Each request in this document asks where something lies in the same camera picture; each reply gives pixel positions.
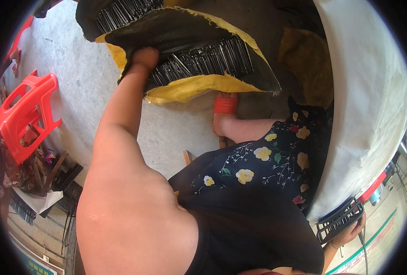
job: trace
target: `bracelet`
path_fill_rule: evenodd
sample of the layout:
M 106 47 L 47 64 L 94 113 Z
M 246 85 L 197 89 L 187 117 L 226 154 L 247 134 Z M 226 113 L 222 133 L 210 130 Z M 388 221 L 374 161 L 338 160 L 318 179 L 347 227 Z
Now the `bracelet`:
M 334 247 L 334 246 L 333 246 L 332 241 L 330 241 L 330 242 L 329 242 L 329 244 L 330 244 L 330 246 L 331 246 L 331 247 L 335 248 L 336 250 L 338 250 L 338 249 L 339 249 L 339 247 L 338 247 L 338 248 L 336 248 L 336 247 Z

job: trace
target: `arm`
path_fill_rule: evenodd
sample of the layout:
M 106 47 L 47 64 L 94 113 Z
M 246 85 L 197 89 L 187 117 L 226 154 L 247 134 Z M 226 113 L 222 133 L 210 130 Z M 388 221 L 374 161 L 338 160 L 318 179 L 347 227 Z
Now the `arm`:
M 351 242 L 364 228 L 366 222 L 365 213 L 362 217 L 354 224 L 352 224 L 346 231 L 339 234 L 333 240 L 328 242 L 324 247 L 324 268 L 322 274 L 326 273 L 327 268 L 335 257 L 336 252 L 340 246 L 345 245 L 346 243 Z
M 87 274 L 184 274 L 195 254 L 195 219 L 146 165 L 136 141 L 143 89 L 157 56 L 151 48 L 135 53 L 98 126 L 77 209 Z

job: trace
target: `green leaf print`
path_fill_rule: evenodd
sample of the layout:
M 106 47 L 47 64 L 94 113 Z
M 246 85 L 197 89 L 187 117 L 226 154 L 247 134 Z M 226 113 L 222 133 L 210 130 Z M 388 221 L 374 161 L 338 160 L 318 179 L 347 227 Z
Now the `green leaf print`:
M 223 168 L 222 171 L 225 172 L 227 175 L 231 174 L 231 171 L 229 171 L 228 168 Z
M 277 162 L 277 164 L 280 164 L 280 161 L 281 161 L 281 154 L 280 154 L 280 153 L 275 154 L 274 160 Z

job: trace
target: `white paper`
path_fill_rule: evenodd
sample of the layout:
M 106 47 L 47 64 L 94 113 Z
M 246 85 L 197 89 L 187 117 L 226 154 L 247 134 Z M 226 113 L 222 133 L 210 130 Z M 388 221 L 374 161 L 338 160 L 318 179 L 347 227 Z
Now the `white paper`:
M 365 0 L 314 0 L 330 50 L 334 117 L 326 165 L 308 215 L 358 198 L 385 169 L 407 125 L 407 68 Z
M 50 191 L 46 194 L 46 197 L 41 197 L 38 195 L 25 193 L 19 188 L 13 187 L 13 189 L 20 196 L 20 198 L 37 214 L 41 214 L 41 212 L 44 212 L 54 203 L 63 198 L 63 191 Z

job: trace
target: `black plastic tray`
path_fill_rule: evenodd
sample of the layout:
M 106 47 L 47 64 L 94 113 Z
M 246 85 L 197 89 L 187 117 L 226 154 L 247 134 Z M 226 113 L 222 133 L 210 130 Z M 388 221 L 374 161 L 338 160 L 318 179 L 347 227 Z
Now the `black plastic tray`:
M 355 197 L 349 198 L 343 204 L 316 223 L 316 238 L 323 245 L 330 242 L 350 225 L 360 219 L 364 207 Z

